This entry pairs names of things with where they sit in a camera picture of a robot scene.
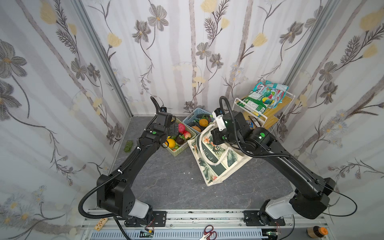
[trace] red fruit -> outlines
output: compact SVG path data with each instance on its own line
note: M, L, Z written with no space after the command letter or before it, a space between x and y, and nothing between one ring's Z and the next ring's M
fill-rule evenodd
M184 124L179 123L179 133L184 133L184 131L185 131L185 126L184 126Z
M186 140L190 139L192 137L191 133L188 131L184 131L184 137Z

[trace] floral print bag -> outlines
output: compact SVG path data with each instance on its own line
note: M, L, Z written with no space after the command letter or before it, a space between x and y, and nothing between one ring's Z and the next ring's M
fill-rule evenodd
M227 143L214 145L211 130L215 127L216 121L188 140L207 186L223 182L251 159Z

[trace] scissors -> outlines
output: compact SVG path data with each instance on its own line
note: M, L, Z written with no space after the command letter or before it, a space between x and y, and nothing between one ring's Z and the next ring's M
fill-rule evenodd
M204 229L204 236L200 238L200 240L215 240L217 238L217 232L214 231L214 227L212 225L208 225Z

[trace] wallpaper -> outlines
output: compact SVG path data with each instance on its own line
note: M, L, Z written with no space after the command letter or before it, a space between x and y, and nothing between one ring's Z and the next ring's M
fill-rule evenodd
M283 83L321 0L82 0L134 114L213 111L259 82Z
M1 237L75 239L128 118L70 2L0 5Z
M340 2L290 90L295 104L275 132L284 147L356 201L327 216L339 240L381 239L384 212L384 3ZM354 204L330 195L332 215Z

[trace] red scissors handle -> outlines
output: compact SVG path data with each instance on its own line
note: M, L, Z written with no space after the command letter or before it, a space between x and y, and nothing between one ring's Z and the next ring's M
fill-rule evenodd
M214 227L212 225L208 225L205 227L204 229L204 235L208 234L207 236L207 240L215 240L217 238L217 232L214 231Z

